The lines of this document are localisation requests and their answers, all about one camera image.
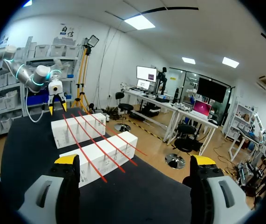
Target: round chair base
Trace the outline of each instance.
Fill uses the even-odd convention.
[[[131,130],[131,127],[126,124],[116,124],[114,128],[120,132],[129,132]]]
[[[177,154],[168,154],[165,156],[165,162],[173,169],[182,169],[185,166],[185,161]]]

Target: black and yellow tape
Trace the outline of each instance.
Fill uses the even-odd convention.
[[[144,127],[142,127],[142,126],[136,124],[134,121],[131,121],[130,119],[127,119],[126,117],[125,117],[125,119],[126,119],[128,122],[130,122],[130,123],[136,125],[137,127],[141,128],[142,130],[144,130],[144,131],[147,132],[148,134],[150,134],[150,135],[152,135],[152,136],[154,136],[154,137],[160,139],[161,141],[163,141],[163,139],[162,139],[161,137],[157,136],[157,135],[154,134],[154,133],[151,133],[150,131],[146,130]],[[235,176],[235,174],[232,174],[232,173],[230,173],[230,172],[227,172],[227,171],[224,170],[224,169],[221,169],[221,170],[222,170],[223,172],[225,172],[225,173],[231,175],[231,176]]]

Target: white desk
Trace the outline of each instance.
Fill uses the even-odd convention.
[[[236,142],[237,139],[235,139],[233,141],[233,143],[231,144],[231,146],[229,148],[229,155],[231,157],[231,162],[235,159],[236,155],[239,153],[239,151],[240,151],[241,147],[243,146],[243,144],[244,144],[244,142],[245,142],[246,139],[248,139],[249,141],[253,142],[255,145],[259,144],[259,142],[257,142],[256,140],[254,140],[253,138],[247,136],[241,128],[239,129],[239,132],[243,136],[243,140],[241,141],[241,143],[240,143],[240,145],[239,145],[238,148],[234,147],[234,144],[235,144],[235,142]],[[236,153],[235,154],[232,154],[232,149],[233,148],[236,149]]]
[[[146,120],[149,120],[150,122],[155,123],[156,125],[159,125],[160,127],[162,127],[166,131],[166,134],[165,134],[165,136],[163,138],[163,142],[166,142],[166,136],[169,133],[171,127],[173,126],[172,124],[174,123],[175,117],[177,117],[177,119],[178,119],[178,115],[179,115],[179,113],[177,112],[178,109],[176,107],[173,107],[170,103],[161,103],[161,102],[158,102],[155,99],[150,99],[150,98],[142,95],[141,93],[139,94],[136,91],[125,90],[124,93],[126,93],[128,95],[127,103],[130,102],[130,96],[132,95],[132,96],[137,97],[138,99],[142,99],[142,100],[144,100],[146,102],[153,103],[153,104],[157,105],[158,107],[164,107],[164,108],[166,108],[166,109],[168,109],[168,110],[170,110],[170,111],[173,112],[169,124],[168,125],[164,125],[164,124],[161,124],[161,123],[157,122],[154,119],[151,119],[151,118],[145,116],[144,114],[141,114],[139,112],[136,112],[135,110],[132,111],[133,113],[139,115],[140,117],[143,117]]]
[[[190,119],[192,119],[192,120],[194,120],[194,121],[196,121],[198,123],[201,123],[201,124],[204,124],[205,126],[210,127],[210,130],[209,130],[209,132],[208,132],[208,134],[207,134],[207,136],[206,136],[206,138],[205,138],[205,140],[203,142],[203,145],[201,146],[200,151],[199,151],[199,155],[202,155],[203,152],[206,150],[206,147],[209,144],[209,142],[210,142],[215,130],[218,128],[218,126],[213,124],[213,123],[211,123],[211,122],[208,122],[208,120],[203,119],[201,117],[198,117],[198,116],[196,116],[194,114],[191,114],[191,113],[186,112],[186,111],[178,110],[178,116],[177,116],[177,119],[176,119],[176,123],[172,126],[172,129],[170,130],[170,132],[166,133],[167,134],[166,139],[168,139],[167,145],[170,144],[170,142],[172,142],[173,139],[175,138],[176,134],[174,135],[174,137],[172,137],[174,132],[175,132],[175,128],[176,128],[178,122],[183,117],[188,117],[188,118],[190,118]]]

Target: red laser line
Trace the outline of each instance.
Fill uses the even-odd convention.
[[[91,164],[91,166],[95,169],[95,171],[98,173],[98,175],[100,175],[100,177],[102,178],[102,180],[103,180],[105,183],[107,183],[107,180],[105,179],[105,177],[103,177],[103,175],[100,173],[100,171],[97,170],[97,168],[96,168],[96,167],[94,166],[94,164],[90,161],[90,159],[87,157],[87,155],[85,154],[85,152],[83,151],[83,149],[82,149],[81,146],[79,145],[79,143],[78,143],[77,139],[75,138],[75,136],[74,136],[74,134],[73,134],[71,128],[70,128],[69,125],[68,125],[68,122],[67,122],[66,117],[64,116],[64,114],[63,114],[62,116],[63,116],[64,121],[67,123],[68,129],[69,129],[69,131],[71,132],[71,134],[72,134],[72,136],[73,136],[73,138],[74,138],[74,140],[75,140],[77,146],[80,148],[81,152],[83,153],[83,155],[85,156],[85,158],[87,159],[87,161],[88,161],[88,162]]]
[[[125,153],[123,153],[119,148],[117,148],[115,145],[113,145],[113,143],[111,141],[109,141],[105,136],[103,136],[98,130],[96,130],[82,115],[81,117],[85,120],[86,123],[89,124],[89,126],[92,127],[92,129],[94,129],[103,139],[105,139],[107,142],[109,142],[117,151],[119,151],[121,154],[123,154],[131,163],[133,163],[135,166],[137,166],[137,164],[132,161]]]
[[[94,119],[96,119],[98,122],[100,122],[102,125],[104,125],[101,121],[99,121],[95,116],[93,116],[91,113],[88,113],[88,115],[91,115]],[[120,137],[115,131],[113,131],[111,128],[109,128],[108,126],[104,125],[107,129],[109,129],[113,134],[117,135],[121,140],[123,140],[124,142],[126,142],[128,145],[132,146],[130,143],[128,143],[126,140],[124,140],[122,137]],[[146,155],[144,152],[140,151],[139,149],[137,149],[136,147],[132,146],[135,150],[137,150],[138,152],[142,153],[143,155]]]
[[[115,165],[118,166],[118,168],[125,173],[124,169],[115,161],[113,160],[94,140],[93,138],[87,133],[87,131],[84,129],[84,127],[79,123],[79,121],[77,120],[77,118],[71,114],[73,118],[75,118],[75,120],[77,121],[78,125],[80,125],[80,127],[82,128],[82,130],[86,133],[86,135],[90,138],[90,140],[112,161],[115,163]]]

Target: stool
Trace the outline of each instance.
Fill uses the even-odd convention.
[[[134,107],[130,104],[121,104],[120,99],[124,98],[124,93],[123,92],[117,92],[115,94],[115,99],[118,100],[119,99],[119,104],[118,104],[118,108],[121,109],[121,111],[124,111],[124,113],[130,112],[134,109]],[[114,128],[120,132],[126,132],[126,131],[130,131],[131,127],[129,125],[126,125],[124,123],[124,118],[125,116],[123,115],[123,122],[121,124],[116,124],[114,125]]]

